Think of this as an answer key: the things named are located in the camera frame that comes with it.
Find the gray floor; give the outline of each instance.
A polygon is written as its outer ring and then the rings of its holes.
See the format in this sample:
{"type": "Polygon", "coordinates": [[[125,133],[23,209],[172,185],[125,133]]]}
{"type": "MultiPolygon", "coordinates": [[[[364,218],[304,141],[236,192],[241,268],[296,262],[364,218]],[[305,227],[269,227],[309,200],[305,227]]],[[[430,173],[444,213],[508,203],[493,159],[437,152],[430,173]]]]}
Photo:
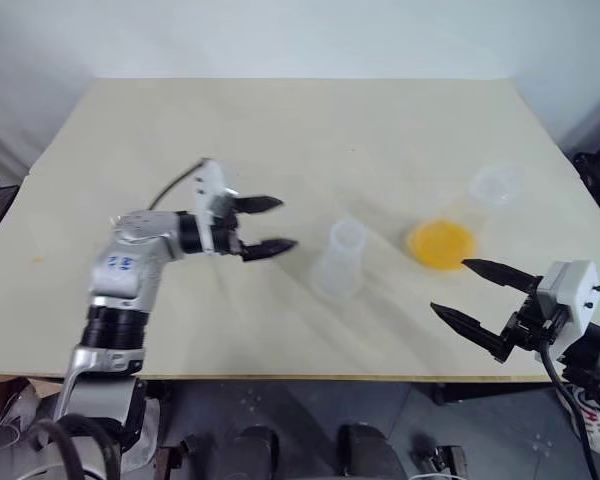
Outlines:
{"type": "MultiPolygon", "coordinates": [[[[410,453],[428,439],[465,449],[471,480],[587,479],[568,418],[552,391],[436,406],[426,386],[374,382],[182,382],[176,385],[165,444],[196,434],[217,447],[254,424],[280,437],[280,476],[333,475],[340,425],[366,422],[388,436],[409,475],[410,453]]],[[[600,471],[600,456],[596,455],[600,471]]],[[[190,466],[172,479],[190,478],[190,466]]],[[[148,466],[125,480],[150,479],[148,466]]]]}

